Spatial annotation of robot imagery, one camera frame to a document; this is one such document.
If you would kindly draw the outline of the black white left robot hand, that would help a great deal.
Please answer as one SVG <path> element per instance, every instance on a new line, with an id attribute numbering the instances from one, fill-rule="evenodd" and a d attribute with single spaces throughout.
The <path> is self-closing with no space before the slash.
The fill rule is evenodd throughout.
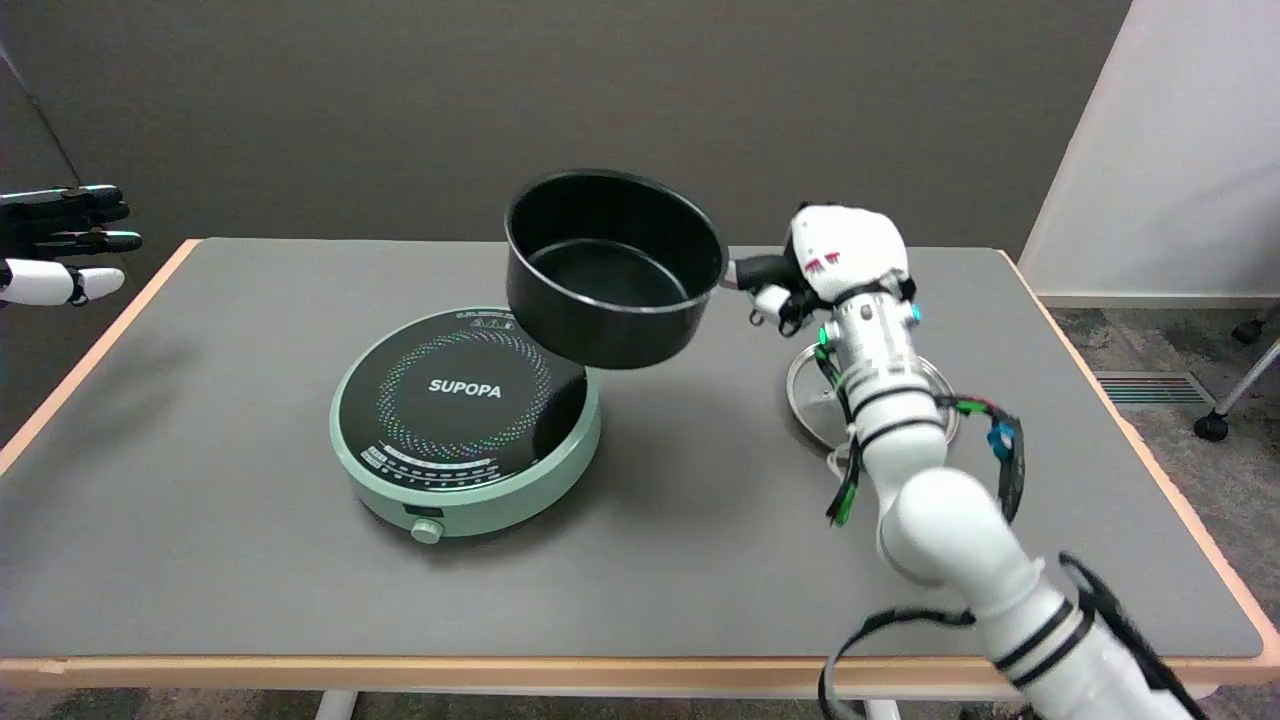
<path id="1" fill-rule="evenodd" d="M 114 184 L 4 193 L 3 306 L 79 307 L 115 293 L 125 282 L 124 270 L 65 260 L 140 250 L 140 233 L 110 227 L 129 215 L 123 192 Z"/>

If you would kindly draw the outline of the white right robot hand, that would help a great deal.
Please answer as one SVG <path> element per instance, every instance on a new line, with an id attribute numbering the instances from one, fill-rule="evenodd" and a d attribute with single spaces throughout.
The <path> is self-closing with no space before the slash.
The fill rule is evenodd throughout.
<path id="1" fill-rule="evenodd" d="M 774 325 L 785 337 L 815 313 L 833 313 L 863 295 L 886 300 L 908 328 L 920 320 L 899 228 L 887 215 L 860 208 L 801 205 L 782 251 L 732 261 L 724 283 L 748 295 L 753 325 Z"/>

